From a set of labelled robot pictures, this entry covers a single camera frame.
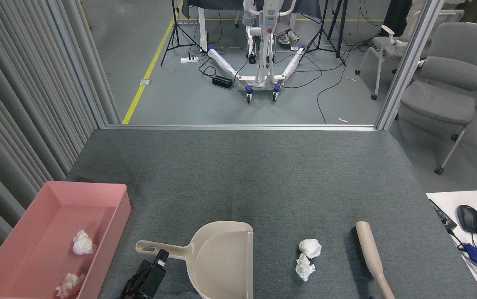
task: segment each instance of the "crumpled white paper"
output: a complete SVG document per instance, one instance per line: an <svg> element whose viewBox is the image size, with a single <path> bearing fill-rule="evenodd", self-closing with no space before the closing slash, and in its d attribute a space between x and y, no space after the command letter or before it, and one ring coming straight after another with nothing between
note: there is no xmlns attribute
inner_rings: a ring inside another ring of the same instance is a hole
<svg viewBox="0 0 477 299"><path fill-rule="evenodd" d="M299 250L306 254L309 259L313 259L320 256L321 245L316 239L305 239L299 242Z"/></svg>
<svg viewBox="0 0 477 299"><path fill-rule="evenodd" d="M296 273L297 275L299 275L299 277L301 277L303 282L306 282L310 274L316 271L316 267L314 267L314 264L310 265L310 262L308 261L304 253L301 253L299 255L299 259L296 259L296 261L297 261Z"/></svg>
<svg viewBox="0 0 477 299"><path fill-rule="evenodd" d="M81 274L79 277L75 274L67 273L65 279L61 282L61 285L56 288L58 291L58 296L61 298L67 298L70 295L73 295L81 289L81 284L85 279L85 273Z"/></svg>
<svg viewBox="0 0 477 299"><path fill-rule="evenodd" d="M96 250L91 238L83 231L79 231L73 239L73 251L75 254L91 254Z"/></svg>

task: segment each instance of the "light stand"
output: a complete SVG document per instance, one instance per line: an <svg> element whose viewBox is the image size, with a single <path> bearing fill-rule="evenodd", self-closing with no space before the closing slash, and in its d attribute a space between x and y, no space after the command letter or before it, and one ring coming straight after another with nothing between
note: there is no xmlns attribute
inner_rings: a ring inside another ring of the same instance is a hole
<svg viewBox="0 0 477 299"><path fill-rule="evenodd" d="M177 49L177 48L180 48L180 47L191 47L191 46L197 46L199 49L201 49L201 46L193 38L191 38L191 36L189 36L185 32L185 30L183 30L183 28L181 28L179 26L179 24L177 23L176 13L179 14L179 8L176 7L176 4L174 3L174 0L171 0L171 2L172 2L172 14L174 15L174 29L172 30L172 34L170 35L170 39L168 40L168 45L166 46L166 50L164 51L163 59L161 60L161 66L163 66L163 62L164 62L164 58L166 57L166 53L170 50ZM181 30L181 32L183 33L185 38L187 38L187 40L189 40L191 42L190 44L181 45L181 43L179 42L179 31L178 30ZM172 43L172 40L174 39L174 34L176 36L177 46L170 47L170 44Z"/></svg>
<svg viewBox="0 0 477 299"><path fill-rule="evenodd" d="M343 65L345 66L345 60L341 57L341 41L343 40L343 27L345 25L345 16L347 13L347 2L348 0L338 0L338 4L336 5L336 10L334 11L333 15L333 20L331 21L331 28L329 29L329 34L325 32L324 25L325 25L325 17L327 14L327 5L329 4L329 0L325 0L325 8L323 9L323 16L321 18L321 27L320 30L316 33L316 35L312 38L312 40L309 42L309 44L306 46L306 53L310 53L312 51L316 50L322 50L322 51L329 51L329 52L335 52L336 57L341 60ZM338 36L338 44L337 47L334 46L333 42L331 41L331 36L333 35L333 30L336 24L336 21L338 20L338 15L340 13L340 8L341 8L341 19L340 19L340 34ZM333 49L322 49L320 48L321 44L321 35L324 34L326 39L329 41Z"/></svg>

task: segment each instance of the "black computer mouse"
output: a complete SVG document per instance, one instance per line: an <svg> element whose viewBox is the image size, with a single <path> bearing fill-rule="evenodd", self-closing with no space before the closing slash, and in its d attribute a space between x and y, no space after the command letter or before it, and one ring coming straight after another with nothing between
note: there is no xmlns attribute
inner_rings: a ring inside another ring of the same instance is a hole
<svg viewBox="0 0 477 299"><path fill-rule="evenodd" d="M477 233L477 212L473 207L465 204L458 206L456 214L458 215L458 223L464 231Z"/></svg>

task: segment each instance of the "white patient lift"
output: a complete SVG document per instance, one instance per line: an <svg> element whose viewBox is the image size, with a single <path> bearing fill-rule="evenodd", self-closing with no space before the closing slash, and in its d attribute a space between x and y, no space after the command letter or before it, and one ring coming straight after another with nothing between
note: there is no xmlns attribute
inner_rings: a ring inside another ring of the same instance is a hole
<svg viewBox="0 0 477 299"><path fill-rule="evenodd" d="M257 74L255 76L239 76L236 71L218 52L211 46L208 47L208 56L214 59L218 66L231 78L236 78L242 83L246 90L247 102L251 103L253 90L273 89L272 100L277 100L281 84L288 79L294 72L301 56L305 54L305 46L301 46L294 54L290 63L282 74L274 74L273 72L273 45L274 33L279 16L289 15L293 10L296 0L292 0L290 9L285 12L279 12L282 8L284 0L264 0L263 10L257 11L253 0L244 0L244 13L249 12L257 15L259 18L259 26L246 26L248 57L250 61L255 59L255 44L253 36L260 37L259 57L257 57Z"/></svg>

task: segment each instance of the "brush bristles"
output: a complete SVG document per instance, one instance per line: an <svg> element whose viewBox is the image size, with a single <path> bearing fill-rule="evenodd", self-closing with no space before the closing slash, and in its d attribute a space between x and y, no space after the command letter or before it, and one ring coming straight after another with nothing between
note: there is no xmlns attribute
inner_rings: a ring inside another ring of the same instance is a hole
<svg viewBox="0 0 477 299"><path fill-rule="evenodd" d="M362 246L360 244L360 239L358 238L358 232L356 231L356 227L353 227L351 229L351 234L355 241L356 256L358 259L358 263L360 264L360 267L362 269L362 273L365 276L373 277L373 275L369 271L369 268L367 267L366 259L364 257L364 252L362 251Z"/></svg>

